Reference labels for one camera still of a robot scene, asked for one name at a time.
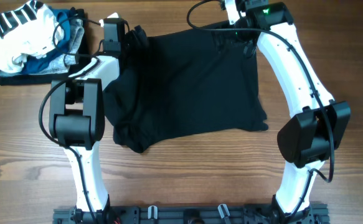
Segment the black t-shirt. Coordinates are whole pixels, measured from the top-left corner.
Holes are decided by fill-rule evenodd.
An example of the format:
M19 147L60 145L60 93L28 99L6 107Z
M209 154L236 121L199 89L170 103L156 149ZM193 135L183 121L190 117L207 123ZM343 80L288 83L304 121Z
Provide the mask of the black t-shirt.
M142 153L157 142L225 129L265 131L257 57L241 48L219 52L212 32L189 29L148 37L145 54L121 59L119 77L103 91L113 140Z

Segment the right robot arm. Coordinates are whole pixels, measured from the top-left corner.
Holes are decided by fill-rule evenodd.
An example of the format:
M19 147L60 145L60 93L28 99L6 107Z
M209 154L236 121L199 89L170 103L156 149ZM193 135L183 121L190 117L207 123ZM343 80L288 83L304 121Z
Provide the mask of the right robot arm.
M285 159L281 185L265 216L270 223L303 223L314 217L309 195L316 177L330 183L335 151L351 109L337 102L313 70L299 42L295 21L283 2L221 1L240 39L253 38L283 90L290 120L280 129L277 144Z

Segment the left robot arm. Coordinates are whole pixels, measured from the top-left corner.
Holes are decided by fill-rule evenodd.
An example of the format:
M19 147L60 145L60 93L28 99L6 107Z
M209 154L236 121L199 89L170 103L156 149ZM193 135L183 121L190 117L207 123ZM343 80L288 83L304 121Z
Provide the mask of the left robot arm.
M130 27L117 14L97 24L104 30L102 49L87 55L90 63L77 73L54 80L39 109L42 116L50 105L49 127L41 130L64 149L77 191L76 205L56 210L54 223L121 223L103 181L99 146L105 130L103 89L120 75Z

